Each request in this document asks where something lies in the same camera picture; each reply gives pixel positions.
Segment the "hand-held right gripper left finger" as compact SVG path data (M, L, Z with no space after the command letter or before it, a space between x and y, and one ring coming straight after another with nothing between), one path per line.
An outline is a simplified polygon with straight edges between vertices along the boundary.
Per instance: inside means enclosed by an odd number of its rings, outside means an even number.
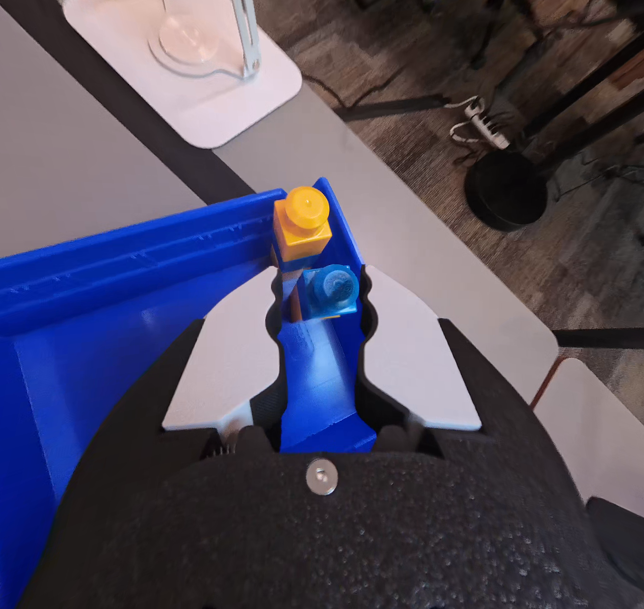
M246 426L281 425L288 402L282 302L281 272L270 266L206 314L164 430L213 428L227 441Z

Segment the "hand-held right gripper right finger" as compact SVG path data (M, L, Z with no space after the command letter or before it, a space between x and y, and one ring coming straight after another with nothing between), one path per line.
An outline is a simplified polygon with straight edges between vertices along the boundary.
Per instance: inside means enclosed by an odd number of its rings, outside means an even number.
M364 339L358 350L356 411L372 430L481 430L482 422L429 305L372 265L361 269Z

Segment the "blue mega block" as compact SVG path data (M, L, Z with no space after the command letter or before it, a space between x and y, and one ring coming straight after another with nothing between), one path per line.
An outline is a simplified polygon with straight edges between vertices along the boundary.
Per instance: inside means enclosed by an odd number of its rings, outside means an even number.
M305 269L297 283L303 320L324 320L357 313L359 281L349 266Z

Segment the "blue plastic bin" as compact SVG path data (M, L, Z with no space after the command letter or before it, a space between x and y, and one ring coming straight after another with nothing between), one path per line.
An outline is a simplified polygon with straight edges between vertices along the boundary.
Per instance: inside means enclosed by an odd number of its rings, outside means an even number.
M195 462L166 433L196 321L269 263L281 189L1 260L1 607L14 608L89 447L128 499Z

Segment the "orange mega block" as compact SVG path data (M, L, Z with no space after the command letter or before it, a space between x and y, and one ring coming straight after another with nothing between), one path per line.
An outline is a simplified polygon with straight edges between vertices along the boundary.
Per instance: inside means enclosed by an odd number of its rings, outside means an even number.
M332 238L330 205L312 186L291 190L273 205L272 254L281 271L311 268Z

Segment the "black round stand base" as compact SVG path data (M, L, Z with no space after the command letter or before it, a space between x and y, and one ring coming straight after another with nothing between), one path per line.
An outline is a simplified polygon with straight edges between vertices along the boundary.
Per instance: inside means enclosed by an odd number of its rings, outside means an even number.
M536 164L508 150L488 152L469 167L464 194L474 216L502 233L537 222L549 198L546 180Z

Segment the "white power strip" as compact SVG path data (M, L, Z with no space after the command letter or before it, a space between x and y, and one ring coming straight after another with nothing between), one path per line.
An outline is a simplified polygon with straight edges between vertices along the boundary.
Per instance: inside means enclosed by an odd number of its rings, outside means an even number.
M510 146L509 140L502 132L501 126L489 116L487 106L483 97L476 95L456 103L447 103L446 109L463 109L464 120L450 128L449 137L459 145L471 145L485 143L495 150L505 150ZM459 129L464 127L473 128L477 135L466 137L459 134Z

